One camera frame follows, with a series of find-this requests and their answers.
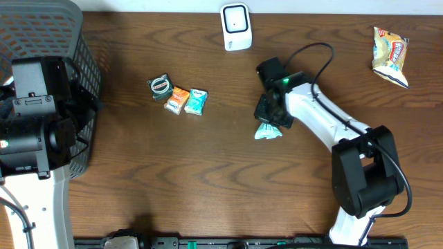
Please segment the light green snack packet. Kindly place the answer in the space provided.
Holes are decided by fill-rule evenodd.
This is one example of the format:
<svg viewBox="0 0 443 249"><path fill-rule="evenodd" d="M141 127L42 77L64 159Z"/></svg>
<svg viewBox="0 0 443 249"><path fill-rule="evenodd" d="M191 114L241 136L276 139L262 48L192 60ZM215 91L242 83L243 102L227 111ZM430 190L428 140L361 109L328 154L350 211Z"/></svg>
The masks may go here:
<svg viewBox="0 0 443 249"><path fill-rule="evenodd" d="M254 139L260 140L260 139L274 139L277 137L281 137L282 133L276 126L273 126L272 124L262 123L257 131L255 132Z"/></svg>

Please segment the teal candy packet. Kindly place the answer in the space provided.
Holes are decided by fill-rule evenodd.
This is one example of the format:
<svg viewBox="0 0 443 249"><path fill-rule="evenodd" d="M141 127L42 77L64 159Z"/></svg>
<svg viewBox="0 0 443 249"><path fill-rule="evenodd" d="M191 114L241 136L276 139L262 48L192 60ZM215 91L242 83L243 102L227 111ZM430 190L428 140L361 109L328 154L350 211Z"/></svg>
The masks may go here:
<svg viewBox="0 0 443 249"><path fill-rule="evenodd" d="M190 91L190 97L184 107L186 113L195 114L201 116L205 102L207 100L208 93L199 89L192 89Z"/></svg>

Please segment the orange candy packet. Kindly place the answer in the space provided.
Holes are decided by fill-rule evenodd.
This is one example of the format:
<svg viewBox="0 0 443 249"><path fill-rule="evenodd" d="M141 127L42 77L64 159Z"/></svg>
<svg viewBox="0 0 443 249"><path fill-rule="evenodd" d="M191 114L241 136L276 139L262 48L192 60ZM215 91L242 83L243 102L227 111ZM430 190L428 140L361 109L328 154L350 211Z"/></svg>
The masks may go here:
<svg viewBox="0 0 443 249"><path fill-rule="evenodd" d="M183 105L187 102L189 97L189 91L175 86L171 97L164 104L164 108L176 115L179 115L183 108Z"/></svg>

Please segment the black round-logo snack packet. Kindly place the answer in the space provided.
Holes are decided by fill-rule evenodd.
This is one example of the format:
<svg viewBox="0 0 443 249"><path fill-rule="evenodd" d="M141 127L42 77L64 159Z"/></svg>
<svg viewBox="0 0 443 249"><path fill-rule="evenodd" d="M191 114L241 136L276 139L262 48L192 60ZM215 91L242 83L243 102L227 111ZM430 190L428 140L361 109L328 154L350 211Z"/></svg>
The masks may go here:
<svg viewBox="0 0 443 249"><path fill-rule="evenodd" d="M147 83L156 101L164 100L172 95L174 85L167 73L150 79Z"/></svg>

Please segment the large yellow snack bag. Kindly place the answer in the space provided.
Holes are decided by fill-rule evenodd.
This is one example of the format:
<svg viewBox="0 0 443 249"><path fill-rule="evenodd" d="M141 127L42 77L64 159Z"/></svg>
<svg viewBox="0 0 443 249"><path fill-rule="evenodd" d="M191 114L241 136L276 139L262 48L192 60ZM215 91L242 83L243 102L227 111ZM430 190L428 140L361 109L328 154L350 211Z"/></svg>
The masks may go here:
<svg viewBox="0 0 443 249"><path fill-rule="evenodd" d="M409 89L402 69L409 38L374 27L372 71L389 82Z"/></svg>

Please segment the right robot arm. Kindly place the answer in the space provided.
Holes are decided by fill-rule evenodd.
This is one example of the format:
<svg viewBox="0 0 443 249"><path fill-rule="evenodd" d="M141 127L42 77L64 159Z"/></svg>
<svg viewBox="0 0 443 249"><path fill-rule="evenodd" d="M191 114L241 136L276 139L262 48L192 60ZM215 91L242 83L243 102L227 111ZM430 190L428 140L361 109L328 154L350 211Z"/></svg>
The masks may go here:
<svg viewBox="0 0 443 249"><path fill-rule="evenodd" d="M329 231L334 244L368 246L368 233L396 196L407 190L397 148L385 126L372 128L329 100L303 72L290 74L277 57L256 68L264 94L254 116L272 127L303 123L332 156L332 191L339 205Z"/></svg>

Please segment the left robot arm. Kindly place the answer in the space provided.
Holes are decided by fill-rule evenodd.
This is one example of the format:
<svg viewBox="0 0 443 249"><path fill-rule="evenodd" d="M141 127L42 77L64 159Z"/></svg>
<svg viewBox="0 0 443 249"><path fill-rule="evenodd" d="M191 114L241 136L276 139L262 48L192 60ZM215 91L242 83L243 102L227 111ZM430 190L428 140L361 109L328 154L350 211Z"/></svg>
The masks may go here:
<svg viewBox="0 0 443 249"><path fill-rule="evenodd" d="M69 57L12 61L12 82L1 87L12 104L1 116L1 204L16 248L74 248L69 214L70 164L88 152L81 131L102 108L81 84Z"/></svg>

